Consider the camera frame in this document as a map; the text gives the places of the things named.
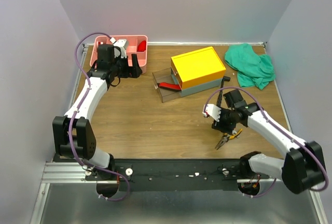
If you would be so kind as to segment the red black utility knife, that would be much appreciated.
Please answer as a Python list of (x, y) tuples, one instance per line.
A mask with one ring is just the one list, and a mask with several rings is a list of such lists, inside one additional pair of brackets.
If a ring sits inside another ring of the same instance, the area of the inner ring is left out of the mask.
[(167, 82), (157, 83), (158, 87), (161, 89), (173, 91), (173, 92), (181, 92), (181, 88), (178, 84), (172, 84)]

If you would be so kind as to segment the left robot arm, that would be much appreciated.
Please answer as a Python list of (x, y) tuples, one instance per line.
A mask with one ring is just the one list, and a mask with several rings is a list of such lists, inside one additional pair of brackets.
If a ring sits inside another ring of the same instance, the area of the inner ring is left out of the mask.
[(116, 86), (115, 78), (138, 78), (142, 73), (136, 53), (127, 56), (116, 45), (98, 45), (97, 60), (84, 73), (86, 80), (78, 98), (52, 122), (56, 153), (97, 170), (104, 180), (111, 179), (116, 174), (114, 157), (97, 147), (91, 119), (103, 95)]

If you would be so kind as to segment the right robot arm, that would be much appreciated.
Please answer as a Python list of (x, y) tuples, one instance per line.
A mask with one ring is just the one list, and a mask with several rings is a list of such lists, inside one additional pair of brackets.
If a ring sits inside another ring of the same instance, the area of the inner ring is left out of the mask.
[(294, 194), (306, 190), (320, 192), (329, 186), (322, 148), (317, 142), (307, 142), (281, 126), (255, 98), (248, 104), (241, 95), (243, 89), (226, 89), (227, 93), (223, 93), (223, 88), (217, 90), (226, 102), (225, 108), (210, 102), (203, 107), (203, 115), (214, 120), (212, 127), (231, 137), (237, 124), (241, 124), (259, 133), (282, 155), (277, 159), (253, 151), (242, 156), (239, 164), (242, 177), (265, 174), (281, 180)]

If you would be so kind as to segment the yellow and grey drawer box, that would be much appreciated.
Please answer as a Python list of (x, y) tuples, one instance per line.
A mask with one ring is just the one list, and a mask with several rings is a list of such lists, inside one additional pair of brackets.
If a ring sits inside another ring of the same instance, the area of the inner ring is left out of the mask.
[(226, 67), (213, 47), (171, 57), (172, 79), (188, 96), (220, 86)]

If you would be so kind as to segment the clear acrylic drawer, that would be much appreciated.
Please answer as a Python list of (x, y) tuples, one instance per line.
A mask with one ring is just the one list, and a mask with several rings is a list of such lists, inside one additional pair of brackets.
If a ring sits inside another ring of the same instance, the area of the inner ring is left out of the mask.
[(153, 72), (153, 80), (162, 103), (181, 97), (181, 89), (171, 68)]

